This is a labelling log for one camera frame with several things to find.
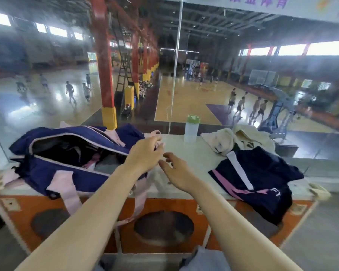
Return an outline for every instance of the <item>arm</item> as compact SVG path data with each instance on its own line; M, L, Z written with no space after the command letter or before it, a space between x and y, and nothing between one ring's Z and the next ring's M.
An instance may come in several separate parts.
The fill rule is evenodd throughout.
M137 142L125 163L16 271L91 271L103 253L129 191L162 156L163 146L153 150L158 140L151 137Z
M189 193L205 214L233 271L301 271L208 183L194 176L185 161L165 153L159 165L177 188Z

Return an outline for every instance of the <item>hand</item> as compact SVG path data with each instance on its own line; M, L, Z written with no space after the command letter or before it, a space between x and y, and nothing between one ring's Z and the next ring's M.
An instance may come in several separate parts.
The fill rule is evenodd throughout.
M128 169L135 169L140 173L139 176L154 168L164 152L163 144L154 150L156 142L161 139L161 136L153 136L138 141L131 148L124 165L128 166Z
M196 182L200 181L189 169L187 163L173 153L165 153L166 161L159 160L158 164L169 178L169 181L178 189L190 193Z

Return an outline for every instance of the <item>forearm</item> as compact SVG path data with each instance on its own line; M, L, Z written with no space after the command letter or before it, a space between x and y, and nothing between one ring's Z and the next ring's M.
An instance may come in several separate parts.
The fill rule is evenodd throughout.
M140 173L127 168L125 164L119 166L95 194L17 270L92 270L139 176Z
M210 185L198 180L190 194L205 214L233 271L300 271L270 240Z

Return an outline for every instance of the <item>green bottle cap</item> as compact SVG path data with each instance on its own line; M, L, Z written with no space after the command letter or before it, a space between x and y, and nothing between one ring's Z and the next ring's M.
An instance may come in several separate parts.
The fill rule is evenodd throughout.
M200 123L201 120L200 120L199 116L197 116L197 115L188 115L187 116L187 122L188 123Z

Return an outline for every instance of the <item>water bottle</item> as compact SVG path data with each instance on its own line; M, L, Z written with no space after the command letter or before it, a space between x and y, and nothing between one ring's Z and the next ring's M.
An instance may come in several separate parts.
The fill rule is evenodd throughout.
M185 126L184 141L186 143L194 143L197 137L197 131L199 130L200 118L197 115L188 115Z

